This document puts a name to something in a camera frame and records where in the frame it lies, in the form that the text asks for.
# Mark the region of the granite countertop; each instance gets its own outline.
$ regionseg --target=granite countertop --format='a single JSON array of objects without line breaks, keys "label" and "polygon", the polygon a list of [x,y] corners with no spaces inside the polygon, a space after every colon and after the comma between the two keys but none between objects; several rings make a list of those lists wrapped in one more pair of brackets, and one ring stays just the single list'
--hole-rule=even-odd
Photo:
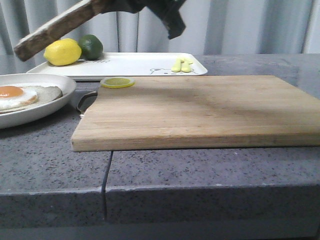
[{"label": "granite countertop", "polygon": [[[207,75],[275,75],[320,98],[320,54],[196,58]],[[34,66],[6,63],[1,74]],[[56,113],[0,130],[0,227],[99,225],[106,200],[110,223],[303,219],[318,229],[320,147],[115,151],[103,195],[110,152],[72,152],[70,143],[75,103],[98,86],[78,82]]]}]

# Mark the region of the wooden handle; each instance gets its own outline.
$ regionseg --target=wooden handle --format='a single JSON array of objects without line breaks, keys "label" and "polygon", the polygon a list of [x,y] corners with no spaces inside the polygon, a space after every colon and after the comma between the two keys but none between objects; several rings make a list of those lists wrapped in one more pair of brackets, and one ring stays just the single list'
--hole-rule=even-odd
[{"label": "wooden handle", "polygon": [[54,17],[34,33],[22,38],[14,52],[22,61],[32,58],[54,41],[90,20],[106,9],[113,0],[82,0]]}]

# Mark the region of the lime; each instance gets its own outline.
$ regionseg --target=lime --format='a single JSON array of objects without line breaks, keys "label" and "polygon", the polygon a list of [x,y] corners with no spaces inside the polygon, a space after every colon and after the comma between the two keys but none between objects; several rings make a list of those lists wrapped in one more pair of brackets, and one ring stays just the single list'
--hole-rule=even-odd
[{"label": "lime", "polygon": [[81,56],[81,48],[76,40],[65,38],[54,41],[45,48],[43,57],[55,66],[69,65]]},{"label": "lime", "polygon": [[78,44],[82,50],[82,56],[87,60],[97,60],[104,50],[101,41],[92,34],[81,37]]},{"label": "lime", "polygon": [[107,77],[100,81],[102,87],[110,89],[120,89],[130,87],[135,84],[135,80],[124,76]]}]

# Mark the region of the gray curtain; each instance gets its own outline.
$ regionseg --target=gray curtain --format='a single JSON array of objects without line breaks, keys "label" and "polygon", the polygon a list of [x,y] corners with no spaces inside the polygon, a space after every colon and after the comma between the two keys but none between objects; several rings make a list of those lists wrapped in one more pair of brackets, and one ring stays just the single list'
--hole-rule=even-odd
[{"label": "gray curtain", "polygon": [[[78,0],[0,0],[0,54]],[[180,9],[186,30],[168,40],[147,8],[137,14],[99,14],[65,37],[94,34],[104,52],[298,54],[311,51],[319,34],[319,0],[187,0]],[[36,63],[44,62],[42,54]]]}]

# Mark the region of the white plate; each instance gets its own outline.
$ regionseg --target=white plate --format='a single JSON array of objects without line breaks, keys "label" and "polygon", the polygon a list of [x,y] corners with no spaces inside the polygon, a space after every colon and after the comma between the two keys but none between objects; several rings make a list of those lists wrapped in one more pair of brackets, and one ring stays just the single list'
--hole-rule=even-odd
[{"label": "white plate", "polygon": [[[172,72],[179,57],[191,59],[191,72]],[[101,80],[112,76],[197,76],[208,70],[191,54],[172,52],[105,52],[99,60],[77,62],[66,66],[53,66],[44,62],[28,73],[56,74],[75,80]]]},{"label": "white plate", "polygon": [[0,75],[0,86],[57,86],[62,90],[63,96],[30,109],[0,114],[0,129],[26,124],[54,113],[68,103],[76,90],[76,82],[66,76],[21,73]]}]

